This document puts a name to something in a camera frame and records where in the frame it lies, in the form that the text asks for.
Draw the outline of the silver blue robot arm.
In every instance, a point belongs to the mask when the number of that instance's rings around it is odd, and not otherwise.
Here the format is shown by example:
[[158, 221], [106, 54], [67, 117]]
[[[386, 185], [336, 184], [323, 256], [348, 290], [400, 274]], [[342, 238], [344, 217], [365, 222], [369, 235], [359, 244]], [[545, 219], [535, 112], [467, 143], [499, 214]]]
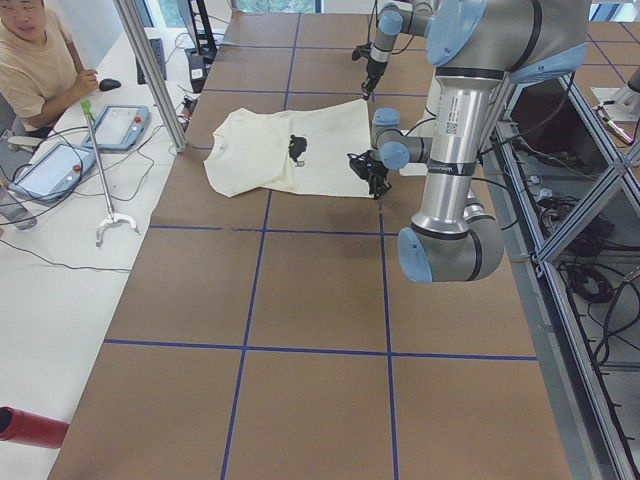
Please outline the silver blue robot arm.
[[363, 92], [377, 86], [402, 33], [426, 39], [439, 87], [431, 136], [401, 135], [389, 108], [375, 113], [371, 127], [376, 178], [411, 162], [427, 168], [421, 207], [397, 240], [410, 280], [480, 280], [499, 266], [500, 228], [471, 191], [491, 129], [490, 98], [501, 86], [576, 71], [586, 56], [589, 10], [586, 1], [415, 1], [381, 10]]
[[360, 58], [367, 60], [366, 78], [361, 85], [364, 100], [371, 97], [384, 75], [398, 35], [426, 38], [430, 23], [440, 7], [440, 1], [410, 1], [409, 4], [411, 9], [405, 10], [396, 3], [389, 3], [379, 13], [375, 4], [374, 13], [369, 19], [372, 22], [377, 18], [375, 36], [365, 44], [356, 46], [352, 53], [353, 61]]

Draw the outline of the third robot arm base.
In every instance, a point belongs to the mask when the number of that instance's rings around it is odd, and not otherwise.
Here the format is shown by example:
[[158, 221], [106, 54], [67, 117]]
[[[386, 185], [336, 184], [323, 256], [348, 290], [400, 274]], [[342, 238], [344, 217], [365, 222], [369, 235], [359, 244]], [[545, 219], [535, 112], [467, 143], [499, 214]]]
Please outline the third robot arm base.
[[595, 110], [614, 122], [639, 119], [639, 69], [620, 88], [591, 88], [597, 103]]

